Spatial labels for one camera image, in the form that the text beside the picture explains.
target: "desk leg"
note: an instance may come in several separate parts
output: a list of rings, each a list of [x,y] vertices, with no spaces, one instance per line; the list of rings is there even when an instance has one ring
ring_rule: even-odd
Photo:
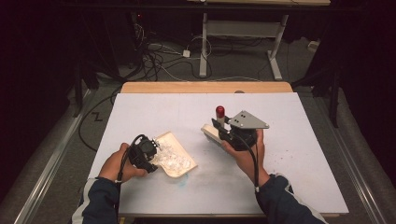
[[[78,60],[75,67],[75,95],[76,95],[76,108],[73,115],[76,118],[82,109],[82,87],[81,87],[81,61]]]
[[[201,50],[201,61],[199,65],[199,77],[206,77],[206,60],[207,60],[207,52],[206,52],[206,37],[207,37],[207,13],[204,13],[204,19],[202,22],[202,50]]]
[[[276,62],[276,53],[280,45],[280,41],[282,40],[282,35],[283,32],[285,31],[286,28],[286,22],[288,21],[289,15],[284,15],[282,17],[282,22],[279,24],[279,27],[277,28],[276,32],[276,39],[275,39],[275,45],[273,50],[268,50],[268,60],[270,62],[271,68],[273,70],[274,78],[276,81],[282,80],[282,75],[280,74],[279,71],[279,66],[277,65]]]

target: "table leg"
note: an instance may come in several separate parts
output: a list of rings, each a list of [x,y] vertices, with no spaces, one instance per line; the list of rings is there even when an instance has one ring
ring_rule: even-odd
[[[282,17],[282,22],[279,24],[279,27],[276,32],[274,48],[273,48],[273,50],[267,51],[268,60],[270,62],[271,68],[273,70],[274,78],[276,81],[280,81],[283,79],[282,75],[280,74],[280,71],[279,71],[279,66],[277,65],[277,62],[276,62],[276,53],[279,48],[280,41],[282,40],[282,35],[283,35],[283,32],[285,31],[286,22],[288,21],[288,17],[289,17],[289,15],[284,15]]]
[[[202,51],[201,51],[201,61],[199,66],[199,77],[206,77],[206,60],[207,60],[207,52],[206,52],[206,38],[207,38],[207,13],[204,13],[204,19],[202,22]]]

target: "gray floor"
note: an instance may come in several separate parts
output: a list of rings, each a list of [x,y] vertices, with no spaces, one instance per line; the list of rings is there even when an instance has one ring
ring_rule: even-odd
[[[252,81],[252,78],[260,81],[274,81],[271,68],[266,60],[265,49],[270,49],[272,40],[264,39],[258,46],[250,47],[237,44],[233,45],[233,51],[227,42],[214,42],[212,54],[209,56],[212,76],[208,80],[224,81]],[[248,45],[256,44],[253,40],[246,42]],[[182,52],[184,48],[177,44],[163,44],[170,49],[166,51]],[[285,81],[292,82],[303,77],[310,64],[314,53],[306,49],[308,41],[301,39],[288,45],[282,43],[277,62]],[[198,51],[193,51],[191,57],[199,57]],[[166,61],[177,58],[176,55],[161,55]],[[197,60],[183,60],[192,63],[194,74],[198,74],[199,62]],[[163,67],[173,63],[164,63]],[[123,74],[130,69],[124,65],[120,67]],[[133,77],[142,77],[143,73]],[[99,75],[100,88],[97,91],[89,91],[85,101],[85,111],[92,108],[101,100],[110,96],[120,86],[117,82],[109,80],[106,76]],[[200,81],[191,74],[189,63],[179,63],[162,70],[158,74],[160,81]],[[340,91],[340,104],[338,110],[338,123],[340,127],[334,129],[326,117],[328,99],[314,98],[310,89],[297,88],[306,114],[311,122],[318,141],[328,160],[337,183],[346,200],[349,214],[340,217],[328,217],[330,223],[391,223],[396,220],[396,192],[389,179],[382,171],[367,143],[361,136],[358,125],[348,110],[347,101]],[[106,122],[110,115],[112,104],[109,100],[99,104],[92,112],[98,112],[98,118],[89,114],[81,125],[83,139],[94,148],[98,148]],[[64,116],[55,125],[53,130],[42,142],[35,154],[24,167],[14,188],[4,199],[0,206],[0,223],[14,223],[19,212],[22,210],[29,195],[35,187],[37,180],[45,170],[53,152],[62,144],[73,122],[74,105],[71,104]],[[352,161],[345,159],[345,151],[351,155]],[[81,188],[83,187],[95,152],[86,147],[74,132],[67,145],[62,161],[57,167],[56,175],[48,183],[48,189],[43,191],[43,196],[36,201],[36,209],[31,210],[31,216],[25,223],[66,223],[77,208]],[[246,223],[247,219],[139,219],[140,223]]]

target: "white tabletop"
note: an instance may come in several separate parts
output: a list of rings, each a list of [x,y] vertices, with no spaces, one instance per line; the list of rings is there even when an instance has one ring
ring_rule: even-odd
[[[345,214],[347,206],[297,93],[121,93],[117,96],[90,177],[96,177],[120,143],[139,134],[172,132],[198,164],[180,178],[162,168],[122,184],[123,216],[256,216],[253,184],[201,127],[223,105],[233,117],[246,110],[267,122],[264,168],[281,173],[304,202],[322,214]]]

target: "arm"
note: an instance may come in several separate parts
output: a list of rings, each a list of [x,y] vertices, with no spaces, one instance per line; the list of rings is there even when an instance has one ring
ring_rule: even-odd
[[[122,155],[128,144],[122,143],[120,150],[113,153],[105,162],[99,176],[89,179],[84,187],[80,205],[72,216],[72,222],[91,223],[118,223],[114,205],[119,201],[119,192],[115,181],[120,171]],[[137,169],[129,162],[122,170],[122,182],[133,176],[146,176],[147,171]]]
[[[258,158],[260,191],[256,194],[269,223],[325,223],[323,217],[294,196],[289,181],[281,175],[268,175],[263,167],[265,145],[263,130],[257,130],[257,143],[251,149]],[[253,159],[248,151],[236,151],[222,141],[225,151],[235,158],[239,168],[254,183]]]

